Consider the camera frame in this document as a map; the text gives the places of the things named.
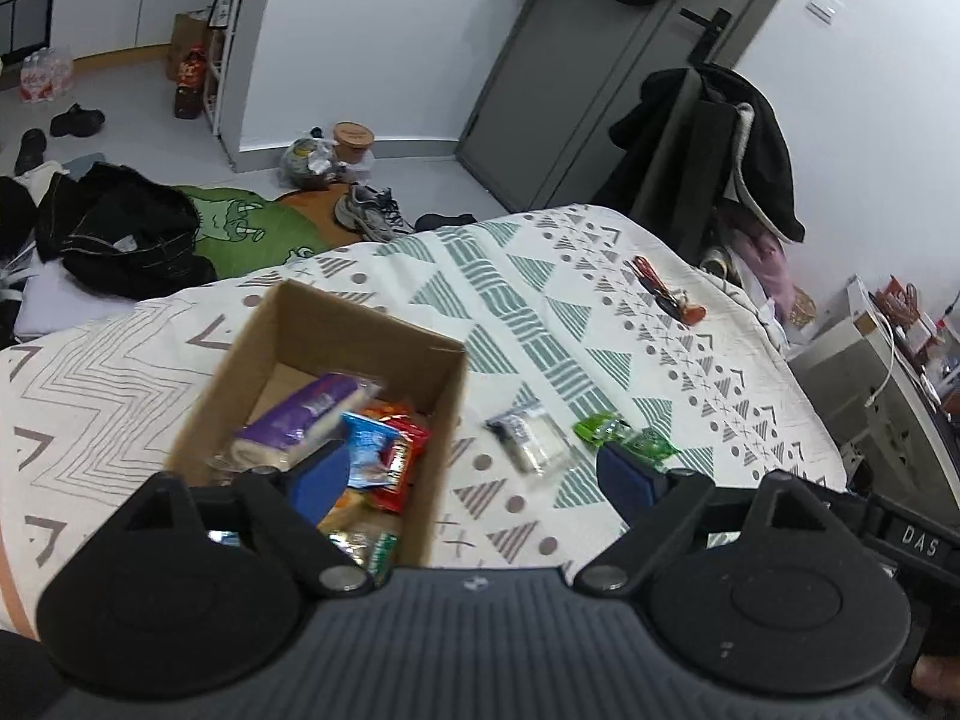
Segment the person's right hand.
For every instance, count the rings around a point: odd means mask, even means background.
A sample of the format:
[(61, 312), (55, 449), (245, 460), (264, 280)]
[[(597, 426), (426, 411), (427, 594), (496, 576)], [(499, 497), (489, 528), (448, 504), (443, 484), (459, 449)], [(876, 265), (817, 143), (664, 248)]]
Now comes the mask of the person's right hand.
[(911, 675), (913, 688), (929, 699), (960, 702), (960, 658), (924, 655)]

